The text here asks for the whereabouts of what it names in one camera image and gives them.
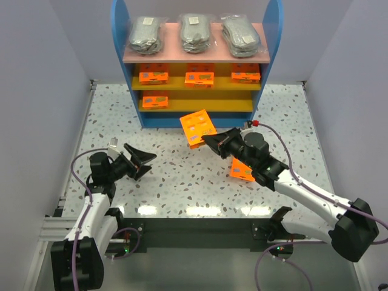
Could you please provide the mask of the orange sponge pack hidden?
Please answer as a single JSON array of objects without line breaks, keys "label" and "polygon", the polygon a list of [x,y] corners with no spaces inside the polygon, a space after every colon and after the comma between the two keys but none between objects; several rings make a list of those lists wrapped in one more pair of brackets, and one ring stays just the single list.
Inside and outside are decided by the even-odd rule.
[{"label": "orange sponge pack hidden", "polygon": [[142,93],[142,109],[166,109],[169,106],[169,93],[165,90],[146,90]]}]

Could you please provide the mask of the silver scrubber pack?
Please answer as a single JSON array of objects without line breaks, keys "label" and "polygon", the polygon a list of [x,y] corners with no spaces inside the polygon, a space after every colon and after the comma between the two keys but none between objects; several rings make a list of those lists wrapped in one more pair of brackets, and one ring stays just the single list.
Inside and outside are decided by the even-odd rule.
[{"label": "silver scrubber pack", "polygon": [[127,48],[140,55],[154,55],[164,48],[167,18],[139,16],[130,24]]},{"label": "silver scrubber pack", "polygon": [[200,54],[213,50],[218,44],[212,32],[215,16],[183,13],[179,16],[179,38],[184,52]]},{"label": "silver scrubber pack", "polygon": [[259,33],[246,15],[220,15],[222,36],[234,58],[250,58],[267,53]]}]

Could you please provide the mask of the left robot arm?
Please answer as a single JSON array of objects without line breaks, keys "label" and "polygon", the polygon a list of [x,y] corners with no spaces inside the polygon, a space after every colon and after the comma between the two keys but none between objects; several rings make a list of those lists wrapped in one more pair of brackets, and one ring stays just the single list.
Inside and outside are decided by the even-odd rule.
[{"label": "left robot arm", "polygon": [[103,258],[110,240],[127,231],[121,210],[112,207],[115,183],[125,176],[139,180],[157,157],[128,143],[124,149],[119,151],[113,138],[106,148],[88,150],[91,173],[86,181],[70,171],[85,189],[85,199],[75,225],[50,250],[55,290],[96,290],[102,286]]}]

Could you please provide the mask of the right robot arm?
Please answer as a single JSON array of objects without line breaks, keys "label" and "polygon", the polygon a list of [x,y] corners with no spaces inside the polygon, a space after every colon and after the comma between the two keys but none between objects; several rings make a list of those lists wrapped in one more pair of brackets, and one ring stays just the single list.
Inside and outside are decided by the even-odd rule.
[{"label": "right robot arm", "polygon": [[204,142],[222,159],[232,156],[250,167],[255,181],[268,189],[292,198],[318,215],[326,226],[299,222],[289,215],[281,218],[290,234],[301,234],[330,244],[343,258],[358,262],[376,243],[380,231],[369,204],[329,193],[295,173],[270,154],[269,144],[253,128],[232,128],[214,135],[204,135]]}]

